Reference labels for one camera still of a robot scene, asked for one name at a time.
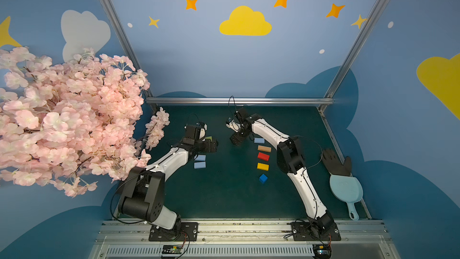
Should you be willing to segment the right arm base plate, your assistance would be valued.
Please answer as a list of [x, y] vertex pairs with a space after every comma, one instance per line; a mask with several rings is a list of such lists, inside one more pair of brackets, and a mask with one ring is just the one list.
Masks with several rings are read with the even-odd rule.
[[294, 241], [341, 241], [341, 235], [336, 223], [328, 229], [320, 229], [317, 224], [305, 221], [294, 221], [289, 224]]

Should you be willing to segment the natural wood block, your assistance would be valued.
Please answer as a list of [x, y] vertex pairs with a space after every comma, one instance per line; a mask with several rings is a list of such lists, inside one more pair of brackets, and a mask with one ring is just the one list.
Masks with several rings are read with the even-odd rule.
[[259, 146], [258, 146], [258, 151], [270, 153], [270, 152], [272, 151], [272, 148], [271, 148], [271, 147], [268, 147], [268, 146], [259, 145]]

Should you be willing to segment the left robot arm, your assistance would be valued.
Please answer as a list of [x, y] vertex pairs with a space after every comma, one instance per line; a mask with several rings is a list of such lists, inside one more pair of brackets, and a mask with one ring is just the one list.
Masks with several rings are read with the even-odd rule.
[[134, 167], [120, 185], [117, 210], [165, 230], [178, 230], [180, 217], [164, 206], [165, 183], [181, 167], [202, 153], [215, 153], [215, 139], [186, 140], [173, 146], [158, 161], [147, 167]]

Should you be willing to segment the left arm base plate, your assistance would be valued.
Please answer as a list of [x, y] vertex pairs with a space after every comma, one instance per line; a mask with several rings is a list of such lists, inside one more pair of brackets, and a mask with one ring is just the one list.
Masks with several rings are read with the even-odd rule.
[[198, 236], [197, 222], [177, 223], [171, 230], [153, 225], [149, 233], [149, 242], [196, 242]]

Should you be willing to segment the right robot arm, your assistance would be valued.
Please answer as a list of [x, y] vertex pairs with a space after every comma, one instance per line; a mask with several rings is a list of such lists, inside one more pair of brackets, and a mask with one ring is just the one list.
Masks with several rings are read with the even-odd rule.
[[277, 165], [293, 182], [309, 219], [308, 229], [315, 232], [317, 237], [334, 229], [334, 219], [327, 207], [322, 203], [313, 183], [310, 180], [305, 156], [298, 136], [289, 136], [271, 126], [258, 114], [249, 115], [241, 108], [228, 118], [226, 126], [234, 131], [230, 137], [232, 144], [239, 146], [251, 134], [259, 135], [276, 148]]

